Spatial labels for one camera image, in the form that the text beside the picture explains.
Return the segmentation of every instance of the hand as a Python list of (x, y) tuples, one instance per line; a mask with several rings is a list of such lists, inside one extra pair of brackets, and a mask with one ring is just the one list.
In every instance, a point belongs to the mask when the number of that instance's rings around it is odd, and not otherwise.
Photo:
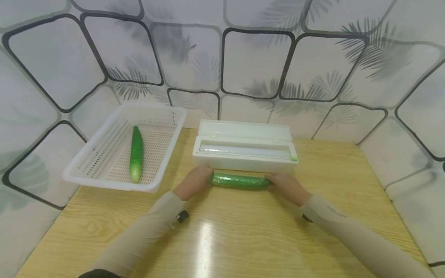
[(272, 174), (266, 175), (265, 178), (274, 183), (272, 188), (298, 207), (304, 205), (312, 197), (312, 194), (289, 174)]
[(173, 193), (183, 201), (188, 201), (195, 194), (210, 187), (213, 168), (198, 166), (193, 168), (184, 180), (173, 189)]

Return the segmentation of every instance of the wood grain surface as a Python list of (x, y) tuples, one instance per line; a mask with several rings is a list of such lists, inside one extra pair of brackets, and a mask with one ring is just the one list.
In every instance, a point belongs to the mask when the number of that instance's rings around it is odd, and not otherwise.
[[(196, 135), (195, 129), (181, 131), (157, 193), (80, 187), (17, 277), (73, 278), (86, 271), (194, 167)], [(295, 147), (300, 161), (295, 176), (309, 191), (425, 264), (357, 146), (295, 140)], [(147, 253), (133, 277), (373, 277), (336, 239), (273, 192), (214, 187), (190, 200), (187, 210), (189, 220)]]

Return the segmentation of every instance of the green cucumber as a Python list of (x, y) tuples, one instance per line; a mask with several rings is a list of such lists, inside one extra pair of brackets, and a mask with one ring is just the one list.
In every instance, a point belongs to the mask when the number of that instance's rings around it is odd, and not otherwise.
[(142, 176), (142, 160), (144, 159), (144, 144), (142, 135), (137, 125), (133, 127), (130, 151), (130, 177), (134, 183), (138, 183)]
[(212, 177), (212, 184), (238, 189), (264, 190), (271, 186), (272, 182), (262, 177), (248, 177), (229, 175), (224, 173), (214, 173)]

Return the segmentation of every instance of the plastic-wrapped cucumber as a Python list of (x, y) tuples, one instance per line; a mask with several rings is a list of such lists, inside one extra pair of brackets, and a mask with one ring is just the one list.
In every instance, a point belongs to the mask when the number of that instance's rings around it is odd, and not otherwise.
[(214, 173), (212, 184), (239, 189), (263, 190), (267, 189), (272, 182), (262, 177), (236, 176), (224, 173)]

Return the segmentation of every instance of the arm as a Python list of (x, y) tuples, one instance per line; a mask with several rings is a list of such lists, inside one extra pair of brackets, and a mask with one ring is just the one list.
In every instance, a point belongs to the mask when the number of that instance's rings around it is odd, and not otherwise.
[(337, 238), (378, 278), (434, 278), (419, 262), (366, 228), (344, 216), (319, 196), (312, 196), (292, 176), (267, 176), (284, 197), (328, 234)]
[(193, 195), (209, 186), (213, 169), (199, 166), (173, 190), (165, 193), (127, 230), (120, 234), (79, 278), (126, 278), (139, 259), (164, 235)]

